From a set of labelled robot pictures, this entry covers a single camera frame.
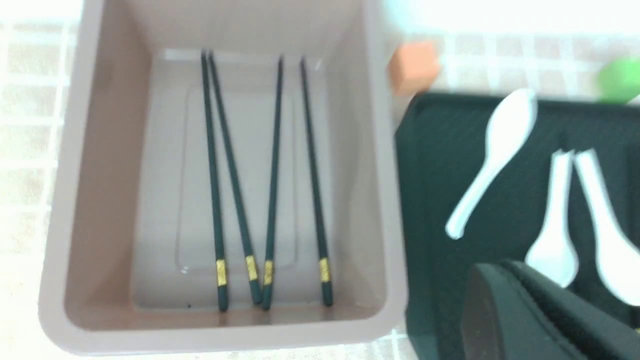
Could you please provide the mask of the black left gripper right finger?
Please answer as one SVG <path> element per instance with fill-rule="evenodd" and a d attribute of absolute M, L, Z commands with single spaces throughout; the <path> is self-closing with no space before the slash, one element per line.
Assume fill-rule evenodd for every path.
<path fill-rule="evenodd" d="M 637 360 L 639 333 L 519 261 L 503 261 L 541 313 L 589 360 Z"/>

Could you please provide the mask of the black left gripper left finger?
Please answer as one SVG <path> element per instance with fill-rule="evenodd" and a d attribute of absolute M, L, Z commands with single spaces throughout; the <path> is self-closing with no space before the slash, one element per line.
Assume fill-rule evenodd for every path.
<path fill-rule="evenodd" d="M 503 267 L 472 267 L 462 306 L 467 360 L 574 360 L 576 349 Z"/>

